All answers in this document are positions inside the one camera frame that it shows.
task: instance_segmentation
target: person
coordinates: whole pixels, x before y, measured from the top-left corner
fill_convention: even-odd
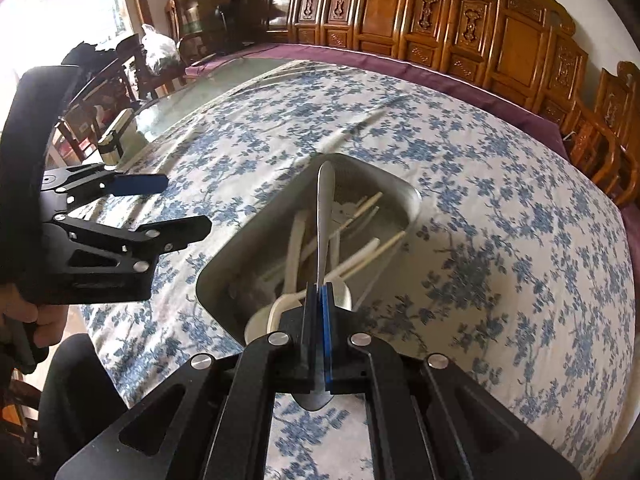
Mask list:
[[[40,348],[60,342],[67,314],[68,305],[36,306],[24,301],[15,285],[0,285],[0,328],[5,316],[37,323],[33,342]],[[0,478],[52,480],[63,463],[126,411],[89,336],[69,337],[53,355],[40,397],[40,465],[30,465],[15,439],[0,430]]]

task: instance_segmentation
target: table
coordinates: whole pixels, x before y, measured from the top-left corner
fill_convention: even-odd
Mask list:
[[[486,112],[342,66],[292,62],[213,99],[130,164],[167,173],[162,195],[93,209],[116,226],[191,214],[214,224],[203,242],[161,259],[150,301],[82,308],[126,401],[196,352],[239,351],[199,306],[196,277],[317,152],[375,164],[423,196],[417,230],[360,311],[364,328],[406,354],[448,354],[591,476],[632,359],[634,290],[617,208]],[[317,413],[277,398],[269,473],[371,478],[365,420],[356,397]]]

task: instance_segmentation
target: black pants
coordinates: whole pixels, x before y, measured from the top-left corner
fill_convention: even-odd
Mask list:
[[[54,478],[63,463],[126,411],[89,336],[63,341],[51,360],[38,410],[44,478]]]

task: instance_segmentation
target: tablecloth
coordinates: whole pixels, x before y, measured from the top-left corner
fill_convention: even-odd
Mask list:
[[[385,75],[295,61],[150,144],[131,172],[158,196],[100,201],[114,226],[205,214],[212,234],[163,256],[143,303],[84,306],[131,404],[196,352],[240,350],[198,304],[199,271],[316,153],[375,164],[422,195],[418,227],[360,313],[401,352],[449,355],[588,478],[632,361],[634,288],[620,213],[567,161],[485,111]],[[270,478],[372,478],[364,402],[317,413],[278,396]]]

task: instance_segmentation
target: blue floral pattern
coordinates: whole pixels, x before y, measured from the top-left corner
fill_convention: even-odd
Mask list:
[[[186,117],[132,172],[159,196],[87,213],[135,226],[193,214],[212,234],[160,260],[144,303],[82,308],[111,379],[139,400],[189,356],[238,352],[198,304],[202,267],[316,153],[375,164],[420,190],[415,232],[360,309],[414,356],[449,355],[588,478],[625,399],[634,289],[620,213],[515,127],[447,95],[354,68],[292,62]],[[278,396],[268,478],[370,479],[363,400],[317,413]]]

